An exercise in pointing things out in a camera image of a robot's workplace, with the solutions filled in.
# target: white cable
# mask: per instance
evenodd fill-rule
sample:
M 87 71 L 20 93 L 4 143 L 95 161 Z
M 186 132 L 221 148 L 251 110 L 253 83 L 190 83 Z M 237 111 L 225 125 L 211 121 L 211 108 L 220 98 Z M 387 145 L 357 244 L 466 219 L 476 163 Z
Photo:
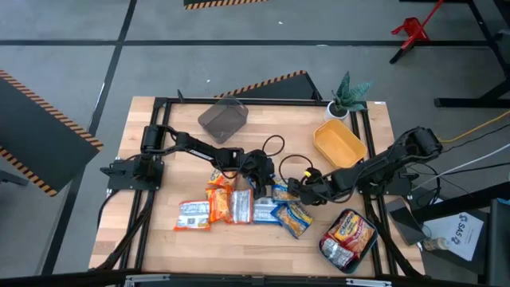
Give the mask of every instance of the white cable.
M 468 166 L 468 165 L 470 165 L 471 163 L 475 163 L 475 162 L 477 162 L 477 161 L 480 161 L 480 160 L 483 160 L 483 159 L 487 159 L 489 156 L 491 156 L 491 155 L 495 155 L 496 153 L 498 153 L 498 152 L 500 152 L 500 151 L 503 151 L 503 150 L 504 150 L 505 148 L 507 148 L 507 147 L 510 147 L 510 143 L 509 143 L 509 144 L 507 144 L 507 145 L 505 145 L 504 147 L 501 147 L 501 148 L 499 148 L 499 149 L 497 149 L 497 150 L 495 150 L 495 151 L 493 151 L 493 152 L 489 153 L 488 155 L 481 156 L 481 157 L 479 157 L 478 159 L 474 159 L 474 160 L 472 160 L 472 161 L 470 161 L 470 162 L 468 162 L 468 163 L 463 163 L 463 164 L 461 164 L 460 166 L 458 166 L 458 167 L 454 167 L 454 168 L 452 168 L 452 169 L 450 169 L 450 170 L 448 170 L 448 171 L 443 171 L 440 175 L 436 175 L 436 176 L 434 176 L 432 179 L 426 180 L 424 183 L 422 183 L 422 184 L 418 185 L 417 187 L 413 188 L 411 191 L 415 191 L 415 190 L 417 190 L 418 188 L 423 187 L 425 184 L 427 184 L 427 183 L 429 183 L 429 182 L 431 182 L 431 181 L 435 180 L 436 178 L 441 177 L 441 176 L 443 176 L 443 175 L 445 175 L 445 174 L 447 174 L 447 173 L 449 173 L 449 172 L 456 171 L 457 169 L 459 169 L 459 168 L 463 168 L 463 167 L 465 167 L 465 166 Z

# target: transparent container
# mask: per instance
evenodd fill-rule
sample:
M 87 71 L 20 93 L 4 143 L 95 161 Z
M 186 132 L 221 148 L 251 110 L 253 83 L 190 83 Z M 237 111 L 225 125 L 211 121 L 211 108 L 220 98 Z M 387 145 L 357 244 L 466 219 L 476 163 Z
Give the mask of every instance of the transparent container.
M 198 123 L 217 144 L 223 144 L 246 124 L 247 118 L 247 107 L 233 96 L 224 96 L 198 117 Z

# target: yellow and black hazard tape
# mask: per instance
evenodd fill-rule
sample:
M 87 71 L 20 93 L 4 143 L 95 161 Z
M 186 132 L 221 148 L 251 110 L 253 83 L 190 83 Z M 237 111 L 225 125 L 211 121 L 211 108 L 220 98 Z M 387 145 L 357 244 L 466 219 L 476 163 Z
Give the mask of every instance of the yellow and black hazard tape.
M 219 1 L 209 1 L 202 3 L 193 3 L 184 6 L 186 10 L 195 10 L 201 8 L 210 8 L 210 7 L 219 7 L 219 6 L 232 6 L 232 5 L 240 5 L 240 4 L 249 4 L 256 2 L 267 2 L 269 0 L 219 0 Z
M 229 91 L 229 92 L 224 92 L 222 93 L 221 95 L 216 95 L 214 97 L 224 97 L 224 96 L 233 96 L 233 95 L 237 95 L 237 94 L 240 94 L 242 92 L 246 92 L 246 91 L 249 91 L 251 89 L 254 89 L 254 88 L 260 88 L 260 87 L 263 87 L 263 86 L 266 86 L 266 85 L 270 85 L 270 84 L 274 84 L 274 83 L 277 83 L 279 81 L 283 81 L 283 80 L 287 80 L 291 77 L 295 77 L 295 76 L 299 76 L 299 75 L 304 75 L 306 74 L 306 71 L 304 70 L 300 70 L 300 71 L 295 71 L 294 73 L 288 73 L 287 75 L 283 75 L 283 76 L 279 76 L 279 77 L 275 77 L 273 79 L 269 79 L 269 80 L 266 80 L 266 81 L 262 81 L 260 83 L 256 83 L 256 84 L 253 84 L 253 85 L 249 85 L 249 86 L 246 86 L 246 87 L 243 87 L 243 88 L 238 88 L 236 90 L 233 90 L 233 91 Z
M 48 104 L 42 98 L 32 92 L 29 88 L 24 86 L 22 83 L 14 79 L 9 73 L 4 70 L 0 70 L 0 78 L 7 81 L 7 83 L 11 84 L 13 87 L 17 88 L 20 92 L 25 94 L 29 99 L 33 100 L 36 104 L 38 104 L 41 108 L 43 108 L 48 114 L 54 116 L 57 120 L 62 122 L 66 127 L 71 129 L 76 134 L 80 135 L 83 139 L 88 141 L 93 147 L 97 148 L 99 151 L 103 149 L 103 143 L 101 143 L 98 139 L 93 137 L 87 131 L 85 131 L 82 127 L 80 127 L 77 123 L 73 122 L 62 112 L 57 110 L 57 108 L 53 107 L 51 104 Z
M 16 159 L 13 155 L 10 154 L 5 148 L 0 146 L 0 155 L 5 158 L 9 163 L 14 165 L 24 176 L 26 176 L 33 184 L 37 185 L 41 188 L 47 195 L 54 196 L 57 194 L 51 186 L 46 184 L 42 179 L 39 179 L 37 175 L 35 175 L 28 167 L 23 165 L 18 159 Z

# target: gray floor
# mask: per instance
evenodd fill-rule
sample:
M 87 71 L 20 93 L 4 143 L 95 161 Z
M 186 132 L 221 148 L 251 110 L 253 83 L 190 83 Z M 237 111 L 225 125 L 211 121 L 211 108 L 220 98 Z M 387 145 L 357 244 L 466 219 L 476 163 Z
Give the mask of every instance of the gray floor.
M 0 2 L 2 39 L 117 39 L 128 0 Z M 479 1 L 492 31 L 504 27 L 492 2 Z M 174 39 L 320 39 L 395 40 L 390 31 L 405 17 L 423 19 L 432 4 L 397 0 L 270 0 L 270 2 L 185 11 L 179 1 L 139 1 L 128 40 Z M 426 28 L 435 40 L 480 40 L 483 36 L 465 5 L 447 4 Z M 76 122 L 87 126 L 103 84 L 113 47 L 0 46 L 0 69 L 42 95 Z M 504 75 L 487 48 L 417 47 L 397 65 L 387 62 L 396 52 L 388 47 L 292 46 L 166 46 L 124 47 L 97 137 L 104 150 L 88 165 L 55 271 L 88 267 L 96 215 L 108 178 L 99 167 L 116 155 L 132 96 L 212 96 L 298 69 L 310 73 L 329 98 L 342 75 L 354 82 L 374 81 L 369 100 L 384 100 L 397 136 L 417 125 L 451 138 L 503 111 L 498 109 L 438 109 L 434 97 L 477 97 Z M 491 128 L 510 123 L 510 118 Z M 504 130 L 469 146 L 444 154 L 431 164 L 439 171 L 474 159 L 508 142 Z M 478 163 L 499 163 L 505 151 Z M 0 168 L 9 166 L 0 160 Z M 451 179 L 468 191 L 508 180 L 508 167 Z M 35 187 L 1 185 L 0 277 L 39 272 L 41 258 L 54 228 L 65 191 L 50 199 Z M 446 185 L 445 195 L 461 195 Z M 436 278 L 475 281 L 476 275 L 424 254 L 426 271 Z

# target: red stand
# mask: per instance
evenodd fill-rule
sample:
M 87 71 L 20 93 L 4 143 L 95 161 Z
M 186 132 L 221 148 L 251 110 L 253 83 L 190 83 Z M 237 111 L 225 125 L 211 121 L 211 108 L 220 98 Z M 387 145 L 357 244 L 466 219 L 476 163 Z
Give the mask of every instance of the red stand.
M 427 33 L 425 33 L 425 30 L 423 28 L 425 27 L 426 23 L 430 20 L 432 15 L 436 13 L 437 9 L 439 9 L 439 6 L 441 6 L 441 4 L 444 1 L 445 0 L 437 1 L 436 6 L 432 9 L 432 11 L 427 16 L 422 25 L 420 24 L 420 21 L 415 17 L 406 18 L 402 26 L 399 26 L 397 29 L 391 31 L 391 33 L 395 35 L 399 33 L 402 29 L 404 29 L 406 33 L 409 35 L 409 38 L 407 38 L 404 44 L 400 46 L 400 50 L 391 58 L 390 64 L 396 63 L 405 52 L 412 49 L 416 41 L 430 41 L 429 36 L 427 36 Z

